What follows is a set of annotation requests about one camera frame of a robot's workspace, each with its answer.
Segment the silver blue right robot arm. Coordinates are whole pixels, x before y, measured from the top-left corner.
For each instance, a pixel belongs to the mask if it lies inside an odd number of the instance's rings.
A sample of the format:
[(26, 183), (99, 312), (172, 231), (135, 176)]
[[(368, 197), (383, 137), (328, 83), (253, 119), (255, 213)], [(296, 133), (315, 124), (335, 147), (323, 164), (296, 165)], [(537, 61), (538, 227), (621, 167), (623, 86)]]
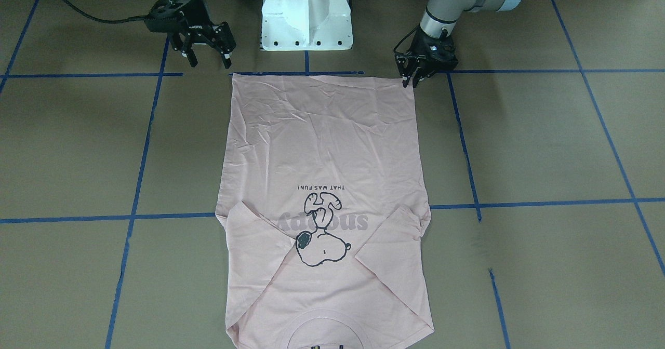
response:
[(221, 55), (224, 68), (231, 67), (236, 41), (227, 22), (212, 22), (206, 0), (158, 0), (144, 22), (150, 32), (166, 34), (171, 48), (186, 57), (190, 67), (198, 63), (195, 44), (213, 48)]

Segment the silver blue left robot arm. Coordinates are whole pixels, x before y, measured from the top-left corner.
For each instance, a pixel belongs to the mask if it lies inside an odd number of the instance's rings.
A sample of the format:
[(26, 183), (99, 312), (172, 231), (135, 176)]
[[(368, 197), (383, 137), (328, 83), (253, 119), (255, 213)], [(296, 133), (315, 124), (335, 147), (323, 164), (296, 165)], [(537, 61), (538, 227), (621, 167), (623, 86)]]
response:
[(452, 32), (465, 11), (509, 11), (522, 0), (429, 0), (419, 24), (394, 47), (402, 86), (413, 87), (458, 65)]

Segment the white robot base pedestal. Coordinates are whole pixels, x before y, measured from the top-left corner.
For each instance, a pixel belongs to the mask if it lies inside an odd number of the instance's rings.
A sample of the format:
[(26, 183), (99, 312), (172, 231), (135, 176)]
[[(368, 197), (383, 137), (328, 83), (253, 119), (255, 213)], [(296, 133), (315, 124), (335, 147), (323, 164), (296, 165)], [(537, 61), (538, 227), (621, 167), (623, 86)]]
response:
[(349, 0), (263, 0), (261, 48), (264, 51), (351, 49)]

